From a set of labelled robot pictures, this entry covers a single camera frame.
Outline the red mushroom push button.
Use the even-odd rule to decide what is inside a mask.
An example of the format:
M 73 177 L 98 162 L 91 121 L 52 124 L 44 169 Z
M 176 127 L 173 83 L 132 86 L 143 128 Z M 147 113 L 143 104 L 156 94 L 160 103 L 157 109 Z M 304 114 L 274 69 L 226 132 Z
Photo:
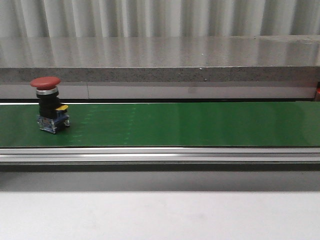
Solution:
M 60 82 L 60 78 L 56 76 L 38 77 L 30 82 L 30 85 L 36 88 L 36 96 L 39 99 L 39 129 L 52 134 L 70 127 L 68 106 L 58 98 Z

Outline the green conveyor belt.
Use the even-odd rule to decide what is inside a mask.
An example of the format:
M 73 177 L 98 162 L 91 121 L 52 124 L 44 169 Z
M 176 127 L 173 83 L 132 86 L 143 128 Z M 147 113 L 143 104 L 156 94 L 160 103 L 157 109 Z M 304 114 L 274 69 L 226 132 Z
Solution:
M 318 171 L 313 101 L 70 104 L 70 127 L 39 129 L 35 104 L 0 107 L 0 169 Z

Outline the grey speckled stone counter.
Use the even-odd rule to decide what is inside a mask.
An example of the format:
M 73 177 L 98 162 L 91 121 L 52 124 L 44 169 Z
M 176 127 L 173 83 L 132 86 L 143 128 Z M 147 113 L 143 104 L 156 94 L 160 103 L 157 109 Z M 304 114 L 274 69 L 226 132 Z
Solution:
M 34 99 L 44 76 L 61 79 L 62 99 L 313 99 L 320 38 L 1 38 L 2 99 Z

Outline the red plastic tray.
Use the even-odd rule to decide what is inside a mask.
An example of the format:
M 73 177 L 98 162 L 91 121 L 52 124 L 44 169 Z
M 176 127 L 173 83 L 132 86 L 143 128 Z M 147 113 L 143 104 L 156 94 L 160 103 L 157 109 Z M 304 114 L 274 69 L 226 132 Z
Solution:
M 320 101 L 320 82 L 318 82 L 317 87 L 316 87 L 316 91 L 315 91 L 315 96 L 314 96 L 314 100 L 316 102 Z

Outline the white corrugated curtain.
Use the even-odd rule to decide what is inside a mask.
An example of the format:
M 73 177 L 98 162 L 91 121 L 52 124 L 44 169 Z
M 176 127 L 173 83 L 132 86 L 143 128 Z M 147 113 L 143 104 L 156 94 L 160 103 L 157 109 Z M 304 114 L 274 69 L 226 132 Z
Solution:
M 3 0 L 2 37 L 317 35 L 317 0 Z

